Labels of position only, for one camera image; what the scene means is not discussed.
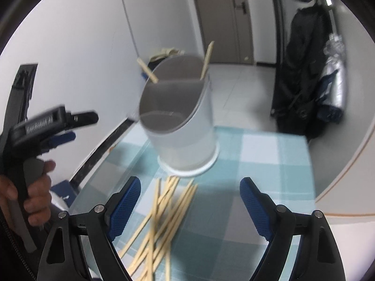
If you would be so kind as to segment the person's left hand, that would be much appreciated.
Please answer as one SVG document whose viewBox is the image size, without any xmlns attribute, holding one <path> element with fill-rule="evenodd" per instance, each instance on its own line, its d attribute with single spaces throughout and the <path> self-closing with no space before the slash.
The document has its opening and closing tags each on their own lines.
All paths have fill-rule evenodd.
<svg viewBox="0 0 375 281">
<path fill-rule="evenodd" d="M 43 173 L 34 183 L 28 187 L 29 198 L 23 203 L 28 213 L 28 221 L 31 226 L 43 226 L 51 217 L 52 196 L 50 188 L 52 180 L 49 174 L 55 169 L 56 163 L 47 160 L 44 163 Z M 18 192 L 14 184 L 1 175 L 1 210 L 6 218 L 8 226 L 15 231 L 15 225 L 11 217 L 9 202 L 17 201 Z"/>
</svg>

